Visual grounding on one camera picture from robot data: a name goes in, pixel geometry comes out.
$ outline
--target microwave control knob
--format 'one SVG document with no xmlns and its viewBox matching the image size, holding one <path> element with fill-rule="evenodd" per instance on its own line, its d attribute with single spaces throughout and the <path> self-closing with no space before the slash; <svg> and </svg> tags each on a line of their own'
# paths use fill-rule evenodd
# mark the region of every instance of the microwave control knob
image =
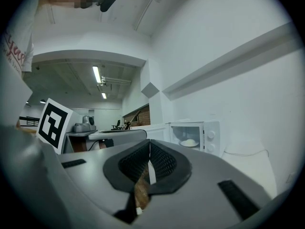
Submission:
<svg viewBox="0 0 305 229">
<path fill-rule="evenodd" d="M 209 153 L 212 153 L 212 152 L 214 152 L 214 151 L 215 151 L 215 145 L 214 145 L 214 144 L 209 145 L 209 146 L 208 146 L 208 152 L 209 152 Z"/>
<path fill-rule="evenodd" d="M 210 131 L 209 133 L 208 133 L 208 138 L 209 139 L 213 139 L 215 137 L 215 132 L 214 131 Z"/>
</svg>

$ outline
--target cable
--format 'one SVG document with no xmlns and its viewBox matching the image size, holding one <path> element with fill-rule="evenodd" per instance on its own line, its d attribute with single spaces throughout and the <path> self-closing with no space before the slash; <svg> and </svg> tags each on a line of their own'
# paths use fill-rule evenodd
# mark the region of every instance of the cable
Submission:
<svg viewBox="0 0 305 229">
<path fill-rule="evenodd" d="M 91 145 L 91 147 L 88 149 L 88 151 L 90 151 L 91 149 L 92 149 L 92 147 L 93 147 L 93 145 L 96 143 L 96 142 L 98 142 L 99 140 L 96 140 L 92 145 Z"/>
<path fill-rule="evenodd" d="M 228 153 L 228 152 L 225 152 L 225 151 L 224 151 L 224 153 L 229 154 L 229 155 L 247 157 L 247 156 L 252 156 L 252 155 L 259 154 L 259 153 L 261 153 L 261 152 L 263 152 L 263 151 L 266 151 L 266 152 L 268 153 L 268 157 L 269 157 L 269 151 L 268 151 L 267 149 L 261 150 L 261 151 L 259 151 L 259 152 L 257 152 L 257 153 L 251 154 L 251 155 L 234 154 L 234 153 Z"/>
</svg>

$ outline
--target person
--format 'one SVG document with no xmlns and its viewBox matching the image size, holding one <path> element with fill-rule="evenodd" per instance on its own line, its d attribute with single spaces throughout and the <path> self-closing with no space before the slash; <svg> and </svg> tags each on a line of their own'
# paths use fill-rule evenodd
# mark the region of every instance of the person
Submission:
<svg viewBox="0 0 305 229">
<path fill-rule="evenodd" d="M 23 78 L 31 72 L 34 53 L 33 23 L 37 9 L 44 4 L 79 8 L 92 0 L 24 0 L 14 13 L 1 36 L 0 64 L 9 66 Z"/>
</svg>

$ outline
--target white microwave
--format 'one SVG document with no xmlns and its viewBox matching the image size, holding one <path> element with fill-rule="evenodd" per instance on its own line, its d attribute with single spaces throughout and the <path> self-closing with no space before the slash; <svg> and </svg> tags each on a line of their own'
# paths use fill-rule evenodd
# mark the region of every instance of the white microwave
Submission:
<svg viewBox="0 0 305 229">
<path fill-rule="evenodd" d="M 180 146 L 221 157 L 219 121 L 173 122 L 157 125 L 134 126 L 131 130 L 142 129 L 148 139 L 175 143 Z"/>
</svg>

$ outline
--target brick wall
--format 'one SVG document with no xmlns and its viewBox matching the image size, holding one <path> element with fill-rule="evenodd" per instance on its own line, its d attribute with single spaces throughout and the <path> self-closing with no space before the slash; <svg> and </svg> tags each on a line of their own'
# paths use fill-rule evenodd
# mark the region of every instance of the brick wall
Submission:
<svg viewBox="0 0 305 229">
<path fill-rule="evenodd" d="M 131 126 L 139 126 L 140 125 L 150 125 L 151 124 L 151 118 L 150 118 L 150 112 L 149 112 L 149 105 L 143 107 L 142 109 L 140 109 L 140 113 L 138 115 L 138 121 L 134 121 L 131 122 Z M 137 113 L 138 111 L 134 111 L 132 113 L 130 113 L 129 115 L 124 117 L 124 121 L 126 120 L 131 121 L 132 118 L 134 117 L 134 115 Z"/>
</svg>

